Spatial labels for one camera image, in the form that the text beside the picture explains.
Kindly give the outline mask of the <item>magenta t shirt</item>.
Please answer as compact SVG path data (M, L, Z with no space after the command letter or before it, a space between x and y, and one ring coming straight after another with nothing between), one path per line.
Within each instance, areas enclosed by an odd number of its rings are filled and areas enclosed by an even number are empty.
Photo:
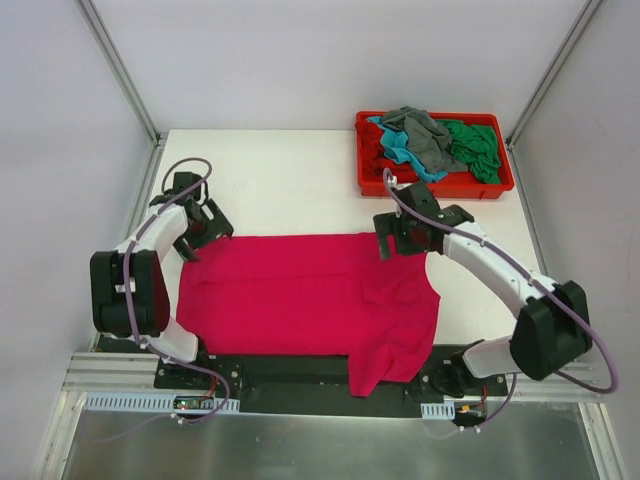
M439 304L426 256L384 260L373 233L245 236L184 265L177 321L213 354L344 356L367 397L418 374Z

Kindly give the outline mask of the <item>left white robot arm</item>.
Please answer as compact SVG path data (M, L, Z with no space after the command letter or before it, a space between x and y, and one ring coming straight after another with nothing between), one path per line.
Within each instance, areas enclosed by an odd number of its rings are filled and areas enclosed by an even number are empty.
M185 262L234 229L210 198L206 179L177 172L172 185L152 199L131 237L118 247L96 252L89 262L93 324L102 334L152 348L167 362L180 360L176 375L188 388L204 387L210 363L198 356L201 341L171 314L162 262L175 251Z

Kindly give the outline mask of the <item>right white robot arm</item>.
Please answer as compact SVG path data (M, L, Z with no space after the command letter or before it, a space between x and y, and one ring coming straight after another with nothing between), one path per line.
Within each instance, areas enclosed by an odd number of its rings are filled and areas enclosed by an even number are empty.
M373 218L381 258L445 256L489 288L516 320L511 335L479 340L454 356L450 382L457 392L473 394L499 374L541 381L592 348L586 294L576 282L536 275L493 243L468 211L441 207L422 184L392 192L395 211Z

